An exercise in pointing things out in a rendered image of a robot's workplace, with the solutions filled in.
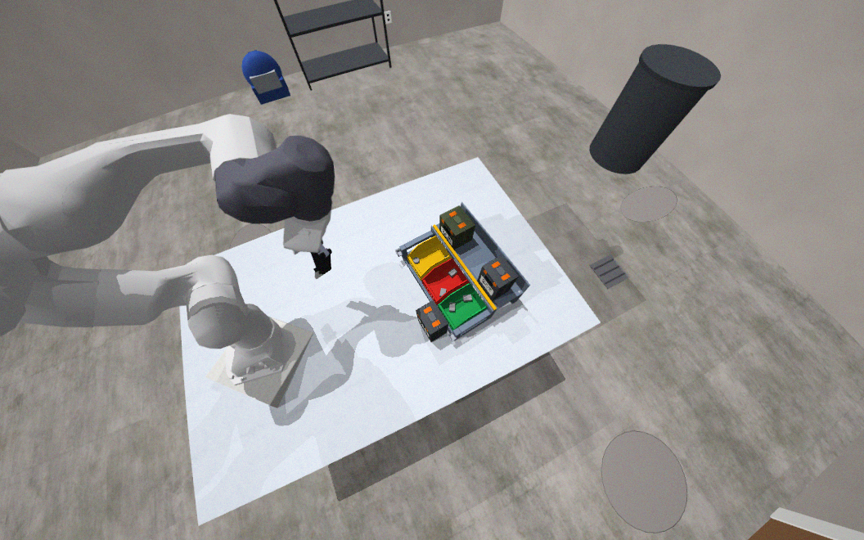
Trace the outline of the yellow flat bar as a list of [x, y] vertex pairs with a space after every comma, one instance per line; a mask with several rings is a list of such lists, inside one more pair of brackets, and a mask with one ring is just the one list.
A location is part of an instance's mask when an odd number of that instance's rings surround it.
[[488, 303], [490, 304], [490, 307], [492, 307], [493, 310], [497, 310], [497, 307], [495, 307], [495, 305], [493, 304], [492, 301], [490, 301], [490, 299], [488, 298], [486, 293], [484, 293], [484, 290], [482, 289], [482, 287], [479, 286], [479, 283], [475, 280], [475, 277], [473, 277], [473, 275], [470, 273], [469, 268], [467, 268], [466, 265], [464, 265], [463, 261], [461, 261], [461, 259], [459, 258], [459, 256], [455, 252], [455, 250], [450, 246], [447, 239], [445, 239], [445, 237], [443, 237], [443, 234], [439, 231], [439, 229], [436, 227], [436, 225], [433, 225], [433, 228], [435, 228], [435, 231], [439, 234], [439, 237], [442, 238], [444, 243], [447, 244], [447, 247], [451, 250], [451, 253], [455, 256], [455, 258], [459, 262], [459, 264], [465, 269], [466, 273], [469, 274], [470, 279], [475, 283], [475, 285], [479, 289], [480, 293], [484, 296], [484, 299], [486, 299], [488, 301]]

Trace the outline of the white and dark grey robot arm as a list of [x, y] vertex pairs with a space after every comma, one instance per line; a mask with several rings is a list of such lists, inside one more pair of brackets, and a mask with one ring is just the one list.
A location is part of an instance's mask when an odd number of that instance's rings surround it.
[[296, 347], [292, 332], [245, 303], [224, 257], [201, 256], [159, 271], [69, 268], [48, 259], [112, 237], [155, 176], [210, 161], [225, 214], [253, 224], [285, 219], [285, 249], [319, 252], [331, 220], [334, 163], [312, 138], [288, 136], [277, 148], [264, 124], [224, 115], [96, 142], [0, 173], [0, 336], [19, 322], [146, 325], [168, 308], [187, 305], [196, 343], [227, 347], [233, 384], [282, 372]]

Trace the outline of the yellow open bin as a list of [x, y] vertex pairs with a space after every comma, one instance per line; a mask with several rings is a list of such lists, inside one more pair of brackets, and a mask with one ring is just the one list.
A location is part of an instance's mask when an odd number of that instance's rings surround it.
[[[413, 262], [415, 257], [419, 258], [419, 263]], [[442, 265], [442, 263], [447, 262], [449, 259], [451, 259], [451, 255], [447, 252], [447, 249], [445, 249], [436, 236], [429, 238], [427, 241], [422, 241], [422, 243], [417, 245], [407, 256], [408, 262], [413, 267], [420, 280], [422, 280], [423, 277], [431, 271], [431, 269]]]

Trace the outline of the red open bin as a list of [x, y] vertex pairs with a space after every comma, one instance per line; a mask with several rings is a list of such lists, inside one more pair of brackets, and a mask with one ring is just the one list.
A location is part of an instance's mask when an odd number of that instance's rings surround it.
[[[453, 268], [457, 270], [457, 274], [450, 277], [448, 272]], [[442, 265], [431, 269], [431, 271], [422, 279], [423, 287], [427, 289], [431, 299], [436, 301], [436, 304], [441, 303], [451, 293], [454, 293], [454, 291], [459, 290], [469, 283], [470, 281], [467, 280], [466, 275], [463, 274], [452, 258], [447, 262], [442, 263]], [[447, 293], [439, 297], [439, 295], [441, 295], [441, 288], [447, 289]]]

